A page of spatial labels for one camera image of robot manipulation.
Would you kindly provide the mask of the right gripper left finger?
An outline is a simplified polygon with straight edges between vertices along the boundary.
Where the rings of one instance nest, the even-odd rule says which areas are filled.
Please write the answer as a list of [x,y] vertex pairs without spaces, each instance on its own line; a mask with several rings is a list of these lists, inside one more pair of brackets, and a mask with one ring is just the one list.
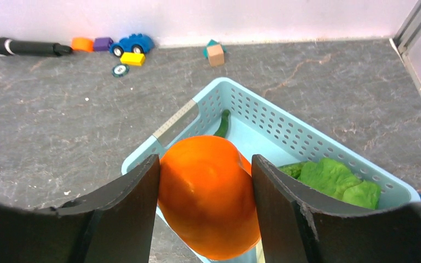
[[160,160],[60,207],[0,204],[0,262],[148,262]]

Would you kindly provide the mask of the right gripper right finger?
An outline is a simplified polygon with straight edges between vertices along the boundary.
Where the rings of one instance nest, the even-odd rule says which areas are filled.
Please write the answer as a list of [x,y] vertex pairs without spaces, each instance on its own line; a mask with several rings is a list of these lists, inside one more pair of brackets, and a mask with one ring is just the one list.
[[252,157],[266,262],[421,262],[421,202],[369,210],[341,202]]

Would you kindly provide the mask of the orange toy fruit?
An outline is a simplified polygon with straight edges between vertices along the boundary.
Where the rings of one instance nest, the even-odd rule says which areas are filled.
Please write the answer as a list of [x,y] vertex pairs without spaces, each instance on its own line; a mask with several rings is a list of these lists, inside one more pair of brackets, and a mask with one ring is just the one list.
[[172,230],[198,254],[229,260],[260,240],[251,164],[229,140],[180,140],[160,160],[158,206]]

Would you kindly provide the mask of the green toy cabbage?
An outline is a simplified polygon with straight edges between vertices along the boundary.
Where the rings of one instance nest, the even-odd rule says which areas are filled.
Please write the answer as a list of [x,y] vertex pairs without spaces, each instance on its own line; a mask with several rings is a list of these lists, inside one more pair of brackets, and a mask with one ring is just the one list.
[[375,210],[381,187],[359,179],[343,163],[331,158],[318,162],[298,162],[279,167],[279,170],[303,184],[345,203]]

